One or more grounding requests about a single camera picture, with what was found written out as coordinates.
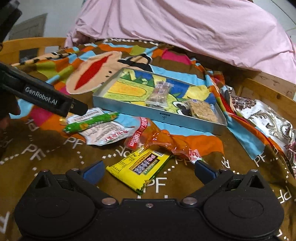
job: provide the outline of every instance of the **yellow snack package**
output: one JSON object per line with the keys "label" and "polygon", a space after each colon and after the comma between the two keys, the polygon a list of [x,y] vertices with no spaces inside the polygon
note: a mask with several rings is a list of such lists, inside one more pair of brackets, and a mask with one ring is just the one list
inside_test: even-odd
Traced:
{"label": "yellow snack package", "polygon": [[136,150],[106,170],[141,195],[170,157],[166,149],[154,145]]}

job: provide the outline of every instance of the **snack bar package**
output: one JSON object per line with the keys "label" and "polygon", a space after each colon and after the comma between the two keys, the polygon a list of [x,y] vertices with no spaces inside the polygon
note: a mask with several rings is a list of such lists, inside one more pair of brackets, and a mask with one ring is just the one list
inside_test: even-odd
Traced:
{"label": "snack bar package", "polygon": [[100,114],[100,115],[88,118],[87,120],[84,120],[81,122],[70,123],[66,125],[63,131],[66,133],[76,133],[76,132],[84,131],[94,126],[97,126],[101,123],[112,121],[116,119],[118,116],[119,116],[118,112]]}
{"label": "snack bar package", "polygon": [[66,125],[68,124],[67,119],[70,118],[70,117],[73,116],[73,115],[74,115],[74,114],[72,114],[71,112],[69,112],[69,113],[67,114],[66,117],[60,117],[60,118],[59,118],[59,123],[60,123],[60,125],[62,125],[62,126],[66,126]]}
{"label": "snack bar package", "polygon": [[192,116],[198,119],[219,123],[218,118],[209,103],[195,99],[189,99],[187,103],[190,107]]}
{"label": "snack bar package", "polygon": [[158,146],[147,150],[141,148],[113,166],[106,167],[106,170],[142,195],[143,189],[164,167],[170,157],[170,153]]}
{"label": "snack bar package", "polygon": [[145,101],[145,103],[153,108],[161,108],[164,109],[165,107],[168,107],[168,93],[170,92],[170,89],[174,85],[168,82],[159,81],[156,83],[156,86],[154,87],[153,92],[148,97],[148,99]]}
{"label": "snack bar package", "polygon": [[110,121],[82,131],[79,134],[85,137],[87,145],[103,146],[130,137],[133,134],[133,128],[124,127]]}
{"label": "snack bar package", "polygon": [[153,121],[148,118],[136,118],[139,123],[133,129],[133,135],[124,142],[125,147],[133,151],[139,148],[152,148],[154,145],[162,146],[175,156],[188,158],[192,163],[203,160],[197,147],[190,145],[176,135],[171,135],[165,130],[160,130]]}
{"label": "snack bar package", "polygon": [[71,123],[75,123],[75,122],[87,121],[94,116],[102,115],[102,114],[104,114],[104,112],[102,111],[101,108],[99,108],[99,107],[91,108],[91,109],[88,109],[86,114],[83,116],[73,115],[73,114],[70,115],[69,117],[67,116],[66,125],[71,124]]}

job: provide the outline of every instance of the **aluminum tray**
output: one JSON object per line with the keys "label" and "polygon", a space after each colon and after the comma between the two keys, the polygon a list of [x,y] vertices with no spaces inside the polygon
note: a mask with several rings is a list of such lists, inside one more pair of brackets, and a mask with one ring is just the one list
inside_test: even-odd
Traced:
{"label": "aluminum tray", "polygon": [[[147,107],[147,106],[141,106],[137,104],[132,104],[128,102],[123,102],[123,101],[118,101],[118,100],[113,100],[113,99],[103,97],[105,93],[111,88],[111,86],[118,80],[123,69],[128,69],[128,68],[122,68],[120,71],[115,73],[111,78],[109,78],[105,83],[103,83],[97,89],[97,91],[93,94],[93,102],[95,107],[100,107],[104,110],[117,111],[119,113],[133,115],[133,116],[146,117],[154,121],[160,121],[160,122],[164,122],[164,123],[168,123],[176,126],[186,127],[186,128],[197,130],[197,131],[210,132],[215,135],[221,135],[223,130],[227,127],[226,119],[217,103],[214,105],[214,107],[215,107],[215,114],[218,117],[219,124],[210,122],[207,120],[197,119],[191,116],[180,115],[180,114],[168,112],[165,110],[158,110],[158,109]],[[166,78],[184,83],[183,81],[176,80],[173,78],[169,78],[169,77],[166,77]]]}

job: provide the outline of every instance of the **pink bedsheet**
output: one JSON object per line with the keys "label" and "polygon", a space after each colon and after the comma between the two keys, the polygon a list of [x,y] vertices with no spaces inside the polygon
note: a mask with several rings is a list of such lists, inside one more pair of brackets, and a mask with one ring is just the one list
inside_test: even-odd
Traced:
{"label": "pink bedsheet", "polygon": [[296,84],[295,45],[274,16],[247,0],[88,0],[66,47],[84,35],[166,42]]}

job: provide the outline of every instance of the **finger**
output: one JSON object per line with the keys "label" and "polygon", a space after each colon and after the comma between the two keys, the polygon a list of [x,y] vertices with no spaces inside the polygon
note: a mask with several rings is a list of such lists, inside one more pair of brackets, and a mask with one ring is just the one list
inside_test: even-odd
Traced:
{"label": "finger", "polygon": [[4,130],[7,128],[10,122],[10,116],[7,115],[3,119],[0,120],[0,129]]}
{"label": "finger", "polygon": [[13,115],[20,114],[20,108],[18,106],[16,97],[6,91],[0,91],[0,102],[2,103],[2,108],[0,108],[0,118],[5,117],[8,113]]}
{"label": "finger", "polygon": [[9,95],[8,111],[13,115],[20,115],[20,107],[17,103],[15,95]]}

